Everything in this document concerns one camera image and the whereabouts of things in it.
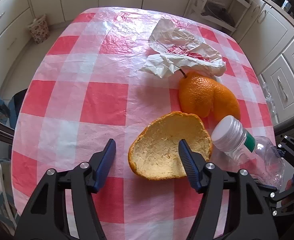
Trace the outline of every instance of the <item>green bottle label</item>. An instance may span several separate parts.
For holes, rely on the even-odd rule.
[[[249,149],[249,151],[252,153],[255,149],[255,139],[254,137],[247,132],[247,138],[244,142],[244,145],[246,146],[247,149]]]

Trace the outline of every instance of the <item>plastic tablecloth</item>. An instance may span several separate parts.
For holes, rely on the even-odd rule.
[[[65,29],[44,57],[19,114],[12,187],[20,214],[47,169],[73,169],[113,138],[117,146],[113,166],[105,186],[93,195],[107,239],[186,239],[202,195],[186,178],[140,178],[127,161],[130,145],[150,122],[180,110],[180,72],[160,79],[137,71],[148,55],[155,53],[148,46],[148,38],[161,18],[171,19],[221,53],[227,71],[217,80],[236,96],[243,126],[252,135],[267,136],[275,142],[261,87],[230,36],[166,13],[115,7],[88,9]],[[211,117],[203,121],[211,133],[215,122]],[[225,192],[217,236],[224,228],[227,202]],[[77,236],[70,191],[66,192],[66,206],[71,234]]]

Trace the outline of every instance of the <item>white bottle cap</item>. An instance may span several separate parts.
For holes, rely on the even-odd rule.
[[[217,149],[229,152],[241,144],[245,133],[242,124],[232,115],[228,115],[215,127],[211,139]]]

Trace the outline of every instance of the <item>white plastic bag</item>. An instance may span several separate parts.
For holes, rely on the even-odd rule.
[[[272,99],[272,95],[269,92],[268,86],[267,86],[267,84],[265,82],[263,83],[262,90],[263,90],[263,94],[264,94],[265,99],[266,99],[266,103],[267,103],[267,106],[268,106],[270,115],[272,117],[276,117],[277,118],[276,107],[275,107],[274,101]]]
[[[183,66],[207,76],[221,76],[226,63],[220,53],[198,40],[192,33],[176,28],[168,19],[160,19],[149,37],[149,46],[159,54],[148,56],[140,71],[168,77]]]

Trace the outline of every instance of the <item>chair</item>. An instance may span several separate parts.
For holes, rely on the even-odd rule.
[[[10,127],[13,129],[16,127],[18,115],[26,92],[27,89],[24,89],[16,93],[10,100],[8,106],[6,106],[5,102],[0,99],[0,113],[9,118]]]

